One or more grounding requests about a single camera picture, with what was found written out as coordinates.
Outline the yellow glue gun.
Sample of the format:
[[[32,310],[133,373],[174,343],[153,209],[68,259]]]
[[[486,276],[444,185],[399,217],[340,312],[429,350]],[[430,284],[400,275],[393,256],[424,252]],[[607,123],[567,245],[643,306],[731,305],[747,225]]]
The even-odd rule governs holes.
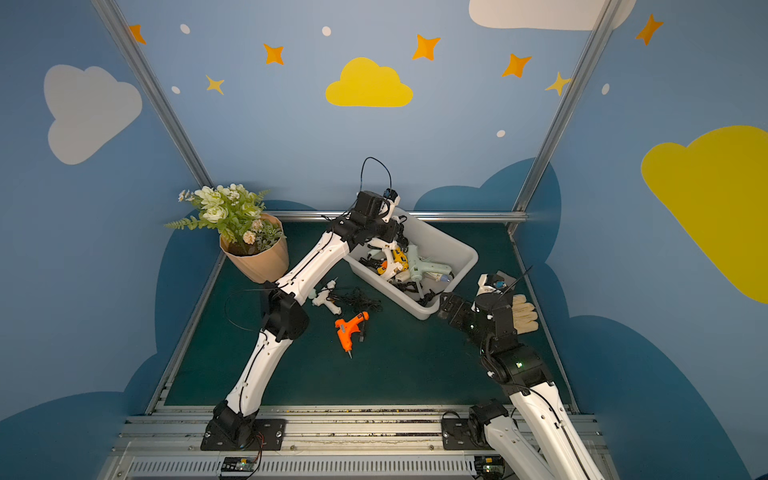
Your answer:
[[[395,251],[394,251],[394,258],[395,258],[396,261],[402,263],[403,270],[407,270],[409,268],[407,256],[405,255],[405,253],[399,247],[397,247],[395,249]],[[384,272],[385,267],[386,267],[386,263],[385,263],[385,255],[384,255],[384,259],[382,260],[380,266],[377,268],[377,273],[379,275],[381,275]]]

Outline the large mint glue gun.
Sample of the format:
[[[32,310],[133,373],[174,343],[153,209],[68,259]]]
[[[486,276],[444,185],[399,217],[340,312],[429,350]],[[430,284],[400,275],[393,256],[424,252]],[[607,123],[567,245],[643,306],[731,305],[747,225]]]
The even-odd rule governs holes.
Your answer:
[[[423,296],[421,282],[426,274],[437,275],[439,281],[442,281],[444,277],[448,282],[453,279],[453,270],[450,265],[423,259],[416,244],[411,243],[408,246],[406,257],[408,260],[408,280],[416,284],[417,293],[420,296]]]

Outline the small white orange glue gun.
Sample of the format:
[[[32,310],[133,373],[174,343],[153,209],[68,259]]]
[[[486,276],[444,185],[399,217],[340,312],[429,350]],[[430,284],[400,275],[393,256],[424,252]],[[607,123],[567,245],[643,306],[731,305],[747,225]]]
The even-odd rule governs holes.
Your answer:
[[[394,251],[398,247],[396,241],[386,242],[380,238],[373,238],[369,241],[368,246],[372,249],[379,249],[385,255],[386,267],[384,272],[380,275],[383,281],[389,281],[397,273],[403,270],[401,262],[398,262],[394,258]]]

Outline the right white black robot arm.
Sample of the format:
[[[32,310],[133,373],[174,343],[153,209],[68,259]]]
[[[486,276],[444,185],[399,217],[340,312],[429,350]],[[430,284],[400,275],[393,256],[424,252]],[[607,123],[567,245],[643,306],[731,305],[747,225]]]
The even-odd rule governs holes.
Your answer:
[[[480,293],[467,301],[452,292],[440,297],[440,318],[479,348],[490,373],[536,440],[531,445],[498,400],[469,410],[473,440],[491,447],[519,479],[602,479],[601,470],[573,426],[559,390],[536,351],[518,339],[512,298]]]

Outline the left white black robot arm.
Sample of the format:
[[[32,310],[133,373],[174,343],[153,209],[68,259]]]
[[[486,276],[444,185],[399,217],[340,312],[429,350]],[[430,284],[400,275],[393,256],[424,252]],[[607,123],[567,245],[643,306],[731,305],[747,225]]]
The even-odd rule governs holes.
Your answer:
[[[214,407],[201,442],[203,451],[259,446],[255,417],[279,361],[308,327],[303,305],[310,291],[357,246],[397,246],[400,224],[393,214],[399,200],[392,188],[383,194],[359,191],[349,211],[329,222],[314,248],[292,270],[265,283],[260,302],[262,326],[254,350],[235,386]]]

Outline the white plastic storage box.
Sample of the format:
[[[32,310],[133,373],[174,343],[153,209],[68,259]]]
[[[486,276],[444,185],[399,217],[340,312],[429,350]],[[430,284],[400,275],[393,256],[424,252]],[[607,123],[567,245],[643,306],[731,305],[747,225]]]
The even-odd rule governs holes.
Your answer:
[[[450,265],[453,279],[448,282],[446,277],[438,280],[435,274],[426,274],[422,280],[423,296],[417,293],[416,284],[408,280],[407,270],[403,270],[389,281],[383,281],[377,273],[377,268],[384,259],[379,249],[372,249],[363,244],[352,250],[345,257],[352,271],[369,285],[383,293],[394,303],[405,309],[419,320],[425,320],[439,308],[439,296],[442,292],[453,291],[478,260],[477,252],[470,246],[449,236],[439,229],[413,217],[400,208],[394,210],[396,217],[402,220],[408,246],[413,243],[418,246],[420,256],[425,260]],[[400,248],[406,255],[408,246]]]

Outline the beige work glove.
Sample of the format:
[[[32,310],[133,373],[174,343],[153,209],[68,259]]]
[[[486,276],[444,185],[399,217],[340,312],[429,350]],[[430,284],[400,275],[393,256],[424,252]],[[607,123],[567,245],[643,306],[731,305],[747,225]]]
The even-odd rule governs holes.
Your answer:
[[[514,328],[519,335],[534,332],[539,328],[539,315],[524,294],[514,295],[511,307]]]

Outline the artificial flower plant in pot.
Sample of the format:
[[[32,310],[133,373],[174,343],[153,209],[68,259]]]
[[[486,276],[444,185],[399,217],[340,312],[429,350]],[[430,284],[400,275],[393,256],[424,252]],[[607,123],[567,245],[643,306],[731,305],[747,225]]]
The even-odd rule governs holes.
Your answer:
[[[264,191],[241,184],[184,190],[181,203],[195,213],[165,226],[174,230],[214,230],[229,260],[255,283],[274,282],[288,271],[287,238],[280,220],[265,212]]]

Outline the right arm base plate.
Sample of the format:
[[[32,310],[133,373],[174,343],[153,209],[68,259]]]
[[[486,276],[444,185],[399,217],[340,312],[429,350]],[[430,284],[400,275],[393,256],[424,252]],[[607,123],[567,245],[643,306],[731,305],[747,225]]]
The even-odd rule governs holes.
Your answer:
[[[440,426],[444,450],[480,451],[492,449],[484,437],[473,430],[468,418],[445,417],[440,420]]]

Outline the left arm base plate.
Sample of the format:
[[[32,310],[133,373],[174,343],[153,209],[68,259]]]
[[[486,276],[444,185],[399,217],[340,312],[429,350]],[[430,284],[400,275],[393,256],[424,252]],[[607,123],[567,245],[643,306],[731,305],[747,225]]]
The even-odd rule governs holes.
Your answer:
[[[285,419],[212,419],[200,444],[202,451],[279,451],[285,439]]]

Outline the aluminium front rail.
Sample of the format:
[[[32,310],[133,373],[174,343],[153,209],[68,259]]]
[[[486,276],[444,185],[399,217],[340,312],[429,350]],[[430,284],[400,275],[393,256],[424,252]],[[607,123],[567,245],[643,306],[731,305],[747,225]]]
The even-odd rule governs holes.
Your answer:
[[[522,436],[536,444],[512,410]],[[210,414],[160,408],[126,420],[100,471],[103,479],[519,479],[491,450],[444,450],[440,420],[463,406],[275,406],[259,419],[285,419],[279,451],[202,451]],[[617,471],[597,421],[568,415],[603,473]]]

